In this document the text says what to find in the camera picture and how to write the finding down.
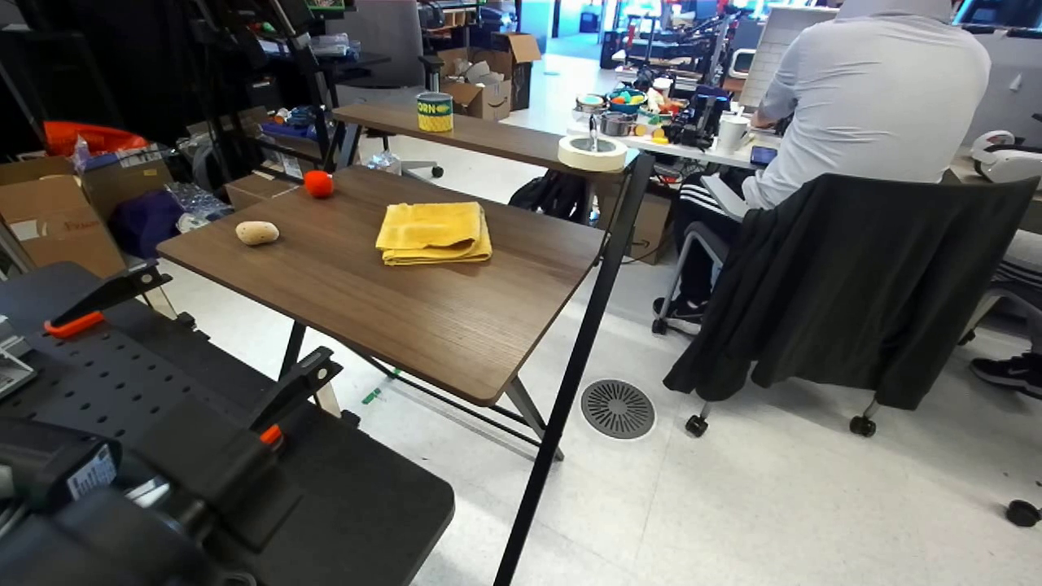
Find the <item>yellow towel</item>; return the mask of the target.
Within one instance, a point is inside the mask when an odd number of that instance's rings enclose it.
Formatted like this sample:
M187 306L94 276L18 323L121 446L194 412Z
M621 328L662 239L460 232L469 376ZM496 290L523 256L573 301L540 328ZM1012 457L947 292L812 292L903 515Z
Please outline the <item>yellow towel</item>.
M479 202L397 202L383 211L374 248L388 267L483 264L491 234Z

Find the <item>red tomato plushie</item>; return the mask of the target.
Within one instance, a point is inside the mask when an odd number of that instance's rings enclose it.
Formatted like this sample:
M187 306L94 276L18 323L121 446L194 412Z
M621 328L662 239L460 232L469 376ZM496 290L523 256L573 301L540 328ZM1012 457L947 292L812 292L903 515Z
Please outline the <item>red tomato plushie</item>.
M306 170L301 172L301 193L309 200L331 200L336 194L336 177L325 170Z

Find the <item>beige potato plushie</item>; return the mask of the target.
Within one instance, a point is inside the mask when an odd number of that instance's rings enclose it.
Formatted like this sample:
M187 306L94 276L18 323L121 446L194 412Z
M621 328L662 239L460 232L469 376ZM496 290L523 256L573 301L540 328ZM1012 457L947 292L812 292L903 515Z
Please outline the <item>beige potato plushie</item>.
M234 239L248 248L262 248L281 240L281 228L273 223L236 223Z

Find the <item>wooden table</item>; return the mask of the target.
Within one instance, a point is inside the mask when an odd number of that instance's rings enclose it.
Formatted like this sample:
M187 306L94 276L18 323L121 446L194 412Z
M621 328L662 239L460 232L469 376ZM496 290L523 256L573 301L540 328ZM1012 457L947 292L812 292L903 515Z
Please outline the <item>wooden table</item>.
M501 159L575 172L575 163L566 163L556 153L560 135L546 135L533 128L515 128L515 123L497 123L483 119L456 119L450 132L422 132L418 112L401 105L346 105L346 107L336 107L331 119L338 123L407 135L407 137L420 137L420 140L433 140L460 149L475 149Z
M336 177L331 200L294 189L168 239L159 255L291 316L287 364L314 328L426 396L540 446L546 419L521 364L596 267L603 234L479 202L489 262L383 267L374 239L394 202L462 202L462 193L350 166ZM273 223L281 240L248 248L236 223Z

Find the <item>round floor drain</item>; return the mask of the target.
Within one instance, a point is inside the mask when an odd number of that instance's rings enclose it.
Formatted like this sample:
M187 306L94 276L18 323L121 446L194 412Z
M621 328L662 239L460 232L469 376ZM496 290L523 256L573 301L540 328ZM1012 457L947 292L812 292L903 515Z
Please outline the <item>round floor drain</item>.
M655 426L655 404L628 381L591 381L580 406L587 425L612 439L638 439Z

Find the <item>black tripod pole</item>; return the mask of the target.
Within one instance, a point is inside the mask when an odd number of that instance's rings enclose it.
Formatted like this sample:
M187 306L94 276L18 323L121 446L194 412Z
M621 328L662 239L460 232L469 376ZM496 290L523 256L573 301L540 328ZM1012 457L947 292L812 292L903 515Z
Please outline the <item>black tripod pole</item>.
M552 402L550 419L546 419L546 434L542 434L542 444L538 448L533 469L528 477L523 496L516 502L516 515L511 520L509 544L501 550L501 560L497 560L491 586L511 586L515 584L515 569L516 569L516 565L523 556L523 544L528 544L528 533L533 529L533 515L540 509L540 496L542 496L546 480L552 471L552 457L560 448L570 412L575 404L580 381L587 376L590 351L596 346L604 306L612 301L612 287L614 287L621 256L625 256L625 252L632 243L638 205L644 200L644 187L649 187L652 170L655 170L655 158L652 153L638 153L636 163L628 166L628 172L621 177L621 200L614 205L612 226L610 226L610 232L604 232L604 239L598 243L598 255L596 255L596 262L598 262L596 282L591 282L590 303L584 310L580 331L573 338L573 347L570 347L570 359L566 359L566 372L560 377L556 402Z

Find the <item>white tape roll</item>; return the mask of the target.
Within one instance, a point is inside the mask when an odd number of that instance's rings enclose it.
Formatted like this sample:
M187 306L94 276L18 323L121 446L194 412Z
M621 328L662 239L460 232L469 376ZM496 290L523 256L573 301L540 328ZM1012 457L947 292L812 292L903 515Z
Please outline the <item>white tape roll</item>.
M573 135L556 143L556 159L584 172L617 172L628 163L628 148L603 135Z

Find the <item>yellow green can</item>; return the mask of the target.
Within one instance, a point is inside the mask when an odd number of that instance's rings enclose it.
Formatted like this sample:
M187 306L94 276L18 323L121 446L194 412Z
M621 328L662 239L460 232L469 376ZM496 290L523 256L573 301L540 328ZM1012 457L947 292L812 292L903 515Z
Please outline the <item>yellow green can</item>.
M418 128L426 135L445 135L453 128L453 98L443 91L420 91Z

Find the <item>open cardboard box far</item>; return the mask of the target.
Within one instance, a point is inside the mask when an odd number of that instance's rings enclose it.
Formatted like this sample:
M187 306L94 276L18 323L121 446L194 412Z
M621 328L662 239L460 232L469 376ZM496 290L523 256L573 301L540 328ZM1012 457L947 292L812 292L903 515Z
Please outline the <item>open cardboard box far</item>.
M438 81L460 115L501 122L530 107L540 46L528 32L496 32L485 46L445 49Z

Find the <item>orange black clamp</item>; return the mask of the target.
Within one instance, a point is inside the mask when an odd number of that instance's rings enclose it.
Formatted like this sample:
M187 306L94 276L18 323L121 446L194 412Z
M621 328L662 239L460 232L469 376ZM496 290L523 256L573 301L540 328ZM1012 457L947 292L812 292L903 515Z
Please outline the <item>orange black clamp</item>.
M298 490L284 471L291 425L336 376L331 351L314 347L275 381L248 419L230 419L207 404L183 404L187 439L180 483L243 544L267 544L298 505Z
M157 267L141 267L121 276L109 276L89 290L82 301L75 301L66 312L41 323L41 331L69 341L85 337L89 328L104 323L104 312L116 303L128 303L141 292L148 292L157 287L168 282L168 273L159 273Z

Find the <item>black office chair with jacket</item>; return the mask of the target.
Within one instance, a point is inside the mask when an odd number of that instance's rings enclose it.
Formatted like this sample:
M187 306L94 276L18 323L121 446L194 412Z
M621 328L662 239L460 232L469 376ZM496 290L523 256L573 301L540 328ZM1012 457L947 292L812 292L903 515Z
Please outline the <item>black office chair with jacket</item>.
M916 412L974 320L1035 180L884 183L821 177L776 210L748 210L724 240L702 223L685 248L715 267L699 331L664 376L698 394L685 419L711 430L711 406L744 381L790 377L868 391L848 430L871 435L871 412Z

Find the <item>black perforated mounting board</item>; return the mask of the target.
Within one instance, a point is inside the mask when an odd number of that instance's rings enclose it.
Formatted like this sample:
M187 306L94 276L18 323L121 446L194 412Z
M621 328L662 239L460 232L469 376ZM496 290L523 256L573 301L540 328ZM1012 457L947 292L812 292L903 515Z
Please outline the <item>black perforated mounting board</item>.
M0 287L4 586L407 586L456 496L75 264Z

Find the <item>person in grey shirt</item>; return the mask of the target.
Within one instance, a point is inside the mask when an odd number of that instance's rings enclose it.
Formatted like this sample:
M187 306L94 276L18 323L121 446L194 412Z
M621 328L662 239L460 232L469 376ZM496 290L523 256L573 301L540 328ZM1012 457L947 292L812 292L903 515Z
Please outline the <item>person in grey shirt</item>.
M776 159L720 200L770 210L818 177L936 183L990 84L990 52L950 24L950 0L839 0L780 52L755 128L780 128Z

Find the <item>cardboard box on floor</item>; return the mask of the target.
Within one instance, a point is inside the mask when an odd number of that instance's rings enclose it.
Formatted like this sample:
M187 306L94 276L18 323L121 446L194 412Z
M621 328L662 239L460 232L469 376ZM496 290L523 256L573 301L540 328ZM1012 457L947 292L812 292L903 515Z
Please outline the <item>cardboard box on floor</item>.
M35 267L69 262L94 276L122 270L122 255L82 180L59 163L4 163L0 217Z

